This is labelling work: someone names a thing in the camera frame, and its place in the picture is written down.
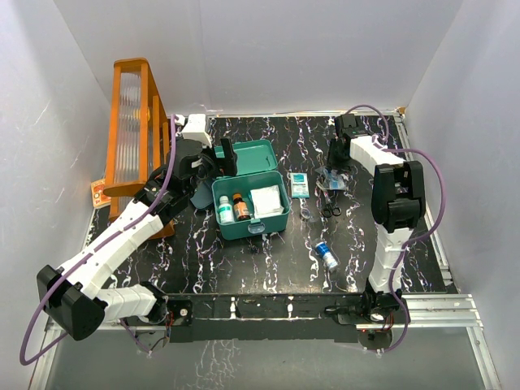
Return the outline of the dark teal tray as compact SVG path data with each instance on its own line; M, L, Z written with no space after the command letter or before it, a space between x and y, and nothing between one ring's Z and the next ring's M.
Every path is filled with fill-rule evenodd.
M207 210L214 203L212 192L207 187L198 188L190 201L197 210Z

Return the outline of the white medicine bottle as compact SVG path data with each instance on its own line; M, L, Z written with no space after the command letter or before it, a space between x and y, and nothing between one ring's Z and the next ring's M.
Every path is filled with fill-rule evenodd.
M221 196L219 198L218 207L219 220L221 224L234 223L234 211L228 196Z

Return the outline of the teal medicine box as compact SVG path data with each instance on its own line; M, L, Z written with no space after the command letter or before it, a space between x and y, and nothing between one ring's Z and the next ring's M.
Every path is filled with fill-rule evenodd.
M269 140L237 142L235 176L212 184L217 224L227 241L282 232L291 202Z

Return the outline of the brown orange-cap bottle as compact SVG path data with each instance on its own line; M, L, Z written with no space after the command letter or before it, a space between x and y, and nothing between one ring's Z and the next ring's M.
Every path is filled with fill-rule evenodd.
M243 197L239 193L235 193L232 196L232 200L236 221L251 219L249 208L246 202L243 200Z

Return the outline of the clear bag blue item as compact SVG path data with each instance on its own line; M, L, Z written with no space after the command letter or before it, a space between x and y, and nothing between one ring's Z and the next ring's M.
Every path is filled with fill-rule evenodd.
M316 170L318 179L316 185L326 191L344 191L347 188L345 174L337 170L329 170L327 167L319 167Z

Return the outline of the teal wipe packet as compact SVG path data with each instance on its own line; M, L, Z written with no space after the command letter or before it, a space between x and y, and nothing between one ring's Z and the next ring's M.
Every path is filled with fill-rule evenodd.
M309 198L308 176L304 172L291 172L291 196L292 198Z

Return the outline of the white blue bandage roll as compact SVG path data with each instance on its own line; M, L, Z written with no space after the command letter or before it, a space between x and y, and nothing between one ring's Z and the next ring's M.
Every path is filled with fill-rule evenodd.
M318 242L314 246L314 249L318 256L322 259L323 264L328 271L333 272L338 267L338 261L324 241Z

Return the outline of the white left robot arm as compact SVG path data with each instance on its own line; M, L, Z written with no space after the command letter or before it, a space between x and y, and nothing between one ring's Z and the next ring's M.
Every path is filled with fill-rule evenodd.
M89 246L59 268L37 274L43 310L74 340L92 335L102 323L129 317L158 324L167 316L167 297L150 282L108 289L105 282L139 246L162 231L188 207L203 180L235 176L237 153L229 138L220 150L195 140L171 143L180 153L149 175L120 216Z

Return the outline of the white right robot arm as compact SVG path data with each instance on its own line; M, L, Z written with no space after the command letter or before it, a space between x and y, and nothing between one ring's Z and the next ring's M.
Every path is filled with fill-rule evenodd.
M371 213L377 228L375 260L357 312L378 323L401 308L401 270L406 242L426 211L423 166L390 153L353 114L334 118L327 164L355 161L373 176Z

